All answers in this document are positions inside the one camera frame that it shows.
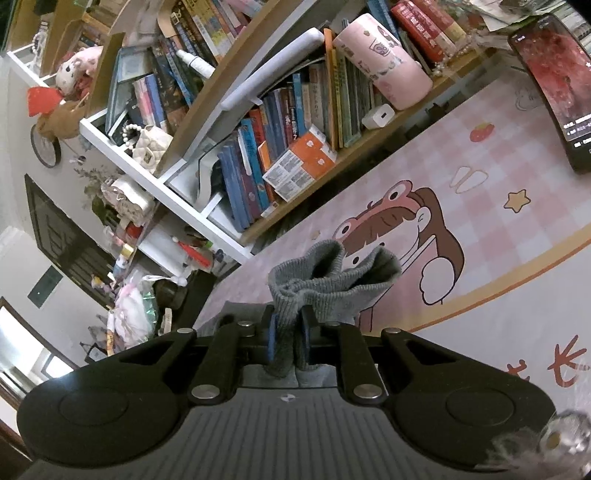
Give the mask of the grey sweatshirt with white print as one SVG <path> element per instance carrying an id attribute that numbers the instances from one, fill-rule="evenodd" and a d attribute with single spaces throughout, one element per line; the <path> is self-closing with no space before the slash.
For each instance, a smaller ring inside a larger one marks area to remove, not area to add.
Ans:
<path id="1" fill-rule="evenodd" d="M 373 249 L 351 268 L 342 267 L 345 248 L 335 240 L 318 242 L 304 256 L 287 260 L 267 276 L 277 315 L 276 353 L 267 365 L 243 368 L 246 388 L 335 387 L 331 365 L 304 361 L 303 343 L 296 338 L 297 313 L 311 306 L 318 322 L 353 325 L 356 316 L 388 291 L 401 275 L 401 264 L 383 246 Z"/>

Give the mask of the red bottle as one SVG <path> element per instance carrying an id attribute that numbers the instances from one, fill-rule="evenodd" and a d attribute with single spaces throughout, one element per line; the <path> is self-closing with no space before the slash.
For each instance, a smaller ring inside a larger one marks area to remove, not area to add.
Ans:
<path id="1" fill-rule="evenodd" d="M 213 256 L 211 251 L 202 250 L 200 248 L 191 246 L 183 241 L 180 241 L 177 237 L 172 237 L 172 241 L 178 245 L 187 256 L 195 263 L 198 267 L 204 268 L 205 270 L 211 269 L 213 265 Z"/>

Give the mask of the floral wrapped white bundle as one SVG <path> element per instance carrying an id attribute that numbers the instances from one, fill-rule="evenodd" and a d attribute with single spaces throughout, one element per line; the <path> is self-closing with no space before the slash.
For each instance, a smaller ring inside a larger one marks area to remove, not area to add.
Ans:
<path id="1" fill-rule="evenodd" d="M 128 175 L 105 180 L 101 193 L 121 217 L 138 227 L 149 220 L 155 208 L 153 197 Z"/>

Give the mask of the dark framed door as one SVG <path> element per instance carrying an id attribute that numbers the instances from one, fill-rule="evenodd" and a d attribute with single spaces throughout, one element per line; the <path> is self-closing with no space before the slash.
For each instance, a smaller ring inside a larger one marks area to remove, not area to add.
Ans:
<path id="1" fill-rule="evenodd" d="M 112 307 L 111 296 L 93 288 L 91 281 L 98 277 L 107 283 L 114 258 L 55 205 L 29 175 L 25 175 L 24 180 L 38 248 L 98 304 Z"/>

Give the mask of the lower orange white box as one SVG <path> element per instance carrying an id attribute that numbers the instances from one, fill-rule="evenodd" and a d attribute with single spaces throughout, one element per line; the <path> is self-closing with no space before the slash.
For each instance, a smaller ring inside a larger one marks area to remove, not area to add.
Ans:
<path id="1" fill-rule="evenodd" d="M 280 198 L 290 201 L 334 168 L 336 159 L 337 154 L 327 143 L 297 142 L 280 157 L 280 178 L 273 189 Z"/>

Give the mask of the orange white box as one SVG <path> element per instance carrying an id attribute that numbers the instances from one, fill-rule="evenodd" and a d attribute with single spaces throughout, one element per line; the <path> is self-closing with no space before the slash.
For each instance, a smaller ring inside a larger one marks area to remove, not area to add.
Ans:
<path id="1" fill-rule="evenodd" d="M 334 168 L 336 159 L 337 154 L 327 143 L 297 142 L 280 157 L 280 178 L 273 189 L 280 198 L 290 201 Z"/>
<path id="2" fill-rule="evenodd" d="M 266 171 L 263 180 L 276 191 L 300 173 L 304 173 L 304 180 L 318 180 L 334 165 L 332 158 L 322 151 L 325 141 L 325 134 L 315 125 L 311 125 L 303 136 L 280 155 L 270 170 Z"/>

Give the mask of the pink cartoon desk mat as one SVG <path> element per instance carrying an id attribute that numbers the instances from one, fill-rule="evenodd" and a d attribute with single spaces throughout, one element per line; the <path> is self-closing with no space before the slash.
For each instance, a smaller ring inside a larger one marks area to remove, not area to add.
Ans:
<path id="1" fill-rule="evenodd" d="M 590 407 L 590 179 L 572 171 L 530 77 L 474 95 L 223 280 L 199 314 L 270 300 L 280 262 L 334 238 L 344 264 L 384 246 L 401 276 L 359 318 L 399 327 Z"/>

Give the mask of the upper orange white box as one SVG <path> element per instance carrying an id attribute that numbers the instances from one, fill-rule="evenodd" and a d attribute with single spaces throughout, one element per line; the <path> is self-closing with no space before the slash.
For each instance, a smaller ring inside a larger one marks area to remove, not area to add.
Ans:
<path id="1" fill-rule="evenodd" d="M 304 180 L 318 180 L 334 165 L 332 158 L 322 151 L 325 141 L 325 134 L 315 125 L 311 125 L 303 136 L 280 155 L 270 170 L 266 171 L 263 180 L 276 191 L 300 173 L 304 173 Z"/>

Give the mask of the white quilted pearl handbag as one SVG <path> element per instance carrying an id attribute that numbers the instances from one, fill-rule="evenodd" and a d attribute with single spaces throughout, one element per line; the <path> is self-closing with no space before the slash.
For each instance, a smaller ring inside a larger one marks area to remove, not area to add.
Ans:
<path id="1" fill-rule="evenodd" d="M 154 174 L 173 137 L 157 126 L 126 125 L 122 130 L 124 145 L 135 163 Z"/>

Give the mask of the white wooden bookshelf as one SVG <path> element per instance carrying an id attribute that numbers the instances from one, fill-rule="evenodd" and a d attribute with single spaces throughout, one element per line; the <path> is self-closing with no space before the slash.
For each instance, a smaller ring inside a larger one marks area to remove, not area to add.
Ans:
<path id="1" fill-rule="evenodd" d="M 262 11 L 256 14 L 252 22 L 246 26 L 245 32 L 239 34 L 228 54 L 221 59 L 211 79 L 205 82 L 204 89 L 177 127 L 173 140 L 159 164 L 160 172 L 152 175 L 133 163 L 130 157 L 110 143 L 94 126 L 106 117 L 108 88 L 116 54 L 120 51 L 124 37 L 130 32 L 134 21 L 147 12 L 145 2 L 129 1 L 109 31 L 102 56 L 98 61 L 97 77 L 90 87 L 89 94 L 77 101 L 86 102 L 87 105 L 85 117 L 79 122 L 79 135 L 83 135 L 109 159 L 119 162 L 121 169 L 127 171 L 138 184 L 150 191 L 179 218 L 208 239 L 220 241 L 221 248 L 226 254 L 239 263 L 245 262 L 250 256 L 246 247 L 257 237 L 263 235 L 332 179 L 369 159 L 370 155 L 376 153 L 408 119 L 446 92 L 454 83 L 482 66 L 493 55 L 492 50 L 472 48 L 453 59 L 444 75 L 436 79 L 431 92 L 421 102 L 398 114 L 386 127 L 363 133 L 360 140 L 339 151 L 337 165 L 331 171 L 305 189 L 304 193 L 297 195 L 293 201 L 281 204 L 270 217 L 256 221 L 236 238 L 215 226 L 204 212 L 197 211 L 165 186 L 165 172 L 179 165 L 181 161 L 197 159 L 205 147 L 221 142 L 249 111 L 252 105 L 246 100 L 231 111 L 222 111 L 221 102 L 256 71 L 257 67 L 262 66 L 264 61 L 308 29 L 320 28 L 341 14 L 353 15 L 356 11 L 358 7 L 346 7 L 342 1 L 270 1 L 263 5 Z"/>

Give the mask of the white charger adapter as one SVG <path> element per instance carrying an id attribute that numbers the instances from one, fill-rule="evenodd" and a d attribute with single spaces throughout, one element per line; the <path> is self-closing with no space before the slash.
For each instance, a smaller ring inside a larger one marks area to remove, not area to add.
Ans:
<path id="1" fill-rule="evenodd" d="M 362 124 L 368 130 L 381 129 L 389 125 L 396 116 L 396 111 L 390 104 L 374 107 L 362 118 Z"/>

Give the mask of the white spray bottle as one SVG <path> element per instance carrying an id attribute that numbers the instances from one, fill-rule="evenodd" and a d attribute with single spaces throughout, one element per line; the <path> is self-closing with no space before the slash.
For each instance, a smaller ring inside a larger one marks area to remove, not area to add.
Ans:
<path id="1" fill-rule="evenodd" d="M 204 79 L 209 79 L 214 74 L 215 68 L 211 64 L 207 63 L 204 59 L 199 56 L 193 55 L 184 50 L 177 50 L 176 56 L 190 69 L 197 72 Z"/>

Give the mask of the brown plush toy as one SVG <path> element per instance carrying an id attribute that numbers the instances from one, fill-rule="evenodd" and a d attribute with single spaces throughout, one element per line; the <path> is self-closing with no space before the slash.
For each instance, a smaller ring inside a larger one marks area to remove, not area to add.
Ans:
<path id="1" fill-rule="evenodd" d="M 86 102 L 68 101 L 50 114 L 41 115 L 36 131 L 49 141 L 75 138 L 79 135 L 79 122 L 85 117 L 86 110 Z"/>

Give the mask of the pink cylindrical container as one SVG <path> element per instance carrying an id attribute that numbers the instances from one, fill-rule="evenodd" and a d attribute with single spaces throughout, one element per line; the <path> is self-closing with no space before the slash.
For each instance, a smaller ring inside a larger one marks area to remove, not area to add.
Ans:
<path id="1" fill-rule="evenodd" d="M 334 40 L 396 110 L 406 110 L 429 95 L 433 81 L 370 13 L 349 23 Z"/>

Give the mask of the smartphone with red screen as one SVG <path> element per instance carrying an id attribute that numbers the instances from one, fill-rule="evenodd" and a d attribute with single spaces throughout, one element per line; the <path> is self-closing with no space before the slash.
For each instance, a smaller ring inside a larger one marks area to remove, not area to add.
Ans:
<path id="1" fill-rule="evenodd" d="M 590 55 L 553 14 L 536 16 L 509 45 L 541 93 L 577 173 L 590 171 Z"/>

